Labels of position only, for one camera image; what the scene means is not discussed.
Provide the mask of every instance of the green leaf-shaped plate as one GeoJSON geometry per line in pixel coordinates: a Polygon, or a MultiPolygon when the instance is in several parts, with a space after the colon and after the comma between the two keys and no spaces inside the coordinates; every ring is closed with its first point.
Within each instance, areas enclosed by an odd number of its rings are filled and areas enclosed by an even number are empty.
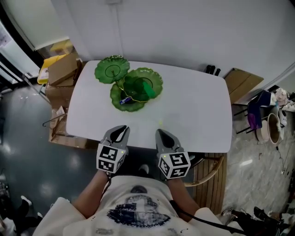
{"type": "Polygon", "coordinates": [[[111,56],[101,60],[95,69],[95,78],[102,83],[113,83],[124,78],[130,69],[129,61],[122,56],[111,56]]]}
{"type": "Polygon", "coordinates": [[[123,88],[133,100],[147,102],[162,92],[162,84],[162,77],[157,72],[149,68],[137,68],[125,76],[123,88]]]}
{"type": "Polygon", "coordinates": [[[112,99],[112,104],[115,106],[115,108],[123,112],[135,112],[144,107],[144,102],[137,102],[132,100],[121,105],[120,101],[127,96],[126,93],[122,89],[120,89],[116,84],[114,84],[111,88],[110,97],[112,99]]]}

